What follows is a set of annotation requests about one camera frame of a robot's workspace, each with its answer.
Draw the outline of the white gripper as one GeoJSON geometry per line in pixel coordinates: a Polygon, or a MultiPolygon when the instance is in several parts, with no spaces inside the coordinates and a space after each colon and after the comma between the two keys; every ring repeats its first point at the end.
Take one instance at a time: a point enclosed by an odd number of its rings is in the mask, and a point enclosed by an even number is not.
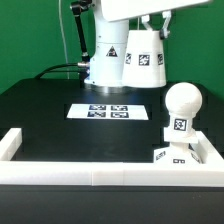
{"type": "Polygon", "coordinates": [[[213,0],[101,0],[102,17],[108,22],[122,21],[141,17],[141,23],[146,30],[150,30],[150,16],[148,14],[162,13],[164,23],[159,31],[160,39],[167,39],[171,11],[196,5],[203,5],[213,0]]]}

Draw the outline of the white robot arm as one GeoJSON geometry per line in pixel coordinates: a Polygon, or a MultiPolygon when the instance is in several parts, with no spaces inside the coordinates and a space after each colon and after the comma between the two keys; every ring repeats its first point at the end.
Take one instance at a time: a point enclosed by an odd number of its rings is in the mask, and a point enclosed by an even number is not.
{"type": "Polygon", "coordinates": [[[171,11],[210,1],[92,0],[96,44],[85,83],[103,92],[164,86],[171,11]]]}

